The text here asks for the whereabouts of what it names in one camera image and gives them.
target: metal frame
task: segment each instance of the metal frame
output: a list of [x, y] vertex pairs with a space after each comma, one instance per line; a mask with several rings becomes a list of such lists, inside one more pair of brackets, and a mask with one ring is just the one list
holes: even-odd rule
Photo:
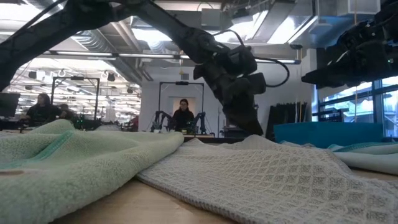
[[[157, 110], [160, 111], [160, 97], [162, 96], [162, 85], [163, 84], [174, 84], [178, 85], [178, 82], [160, 82], [159, 83], [159, 99], [157, 101]], [[201, 112], [203, 112], [203, 105], [205, 102], [205, 84], [204, 83], [190, 83], [186, 82], [188, 85], [201, 85]]]
[[97, 119], [97, 109], [98, 109], [98, 95], [100, 93], [100, 78], [86, 78], [86, 77], [53, 77], [52, 78], [52, 87], [51, 87], [51, 101], [50, 103], [52, 104], [54, 101], [54, 90], [56, 87], [58, 87], [59, 85], [55, 85], [55, 81], [61, 79], [61, 80], [79, 80], [79, 81], [83, 81], [83, 80], [96, 80], [97, 81], [97, 86], [96, 86], [96, 97], [95, 97], [95, 110], [94, 110], [94, 120]]

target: dark hair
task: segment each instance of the dark hair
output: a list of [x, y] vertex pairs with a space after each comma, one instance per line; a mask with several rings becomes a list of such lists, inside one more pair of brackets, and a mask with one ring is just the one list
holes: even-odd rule
[[185, 102], [185, 103], [187, 104], [187, 106], [189, 106], [189, 103], [188, 103], [188, 100], [187, 100], [187, 99], [182, 99], [182, 100], [180, 100], [180, 104], [181, 104], [182, 102]]
[[44, 99], [44, 105], [45, 106], [50, 105], [50, 97], [47, 94], [41, 93], [37, 97], [39, 97], [39, 96], [41, 96]]

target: table surface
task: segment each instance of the table surface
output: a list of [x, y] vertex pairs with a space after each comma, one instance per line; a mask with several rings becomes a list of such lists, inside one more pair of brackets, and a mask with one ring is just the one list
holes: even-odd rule
[[[398, 176], [353, 170], [359, 176], [398, 180]], [[111, 195], [54, 223], [234, 223], [195, 208], [155, 188], [132, 179]]]

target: black jacket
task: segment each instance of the black jacket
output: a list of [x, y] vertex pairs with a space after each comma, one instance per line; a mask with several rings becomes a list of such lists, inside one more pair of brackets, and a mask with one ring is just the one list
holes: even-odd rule
[[34, 105], [27, 111], [26, 115], [30, 116], [30, 125], [40, 125], [55, 121], [61, 110], [53, 105], [39, 106]]
[[181, 129], [186, 128], [187, 123], [193, 121], [195, 117], [188, 108], [185, 111], [182, 111], [180, 108], [174, 112], [173, 119], [175, 120], [175, 130], [181, 131]]

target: teal bin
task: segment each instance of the teal bin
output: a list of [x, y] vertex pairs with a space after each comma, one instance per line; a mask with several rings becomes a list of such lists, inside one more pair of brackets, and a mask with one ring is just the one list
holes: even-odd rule
[[382, 124], [306, 122], [274, 126], [276, 142], [288, 141], [295, 144], [310, 143], [326, 149], [331, 144], [349, 146], [363, 142], [381, 142]]

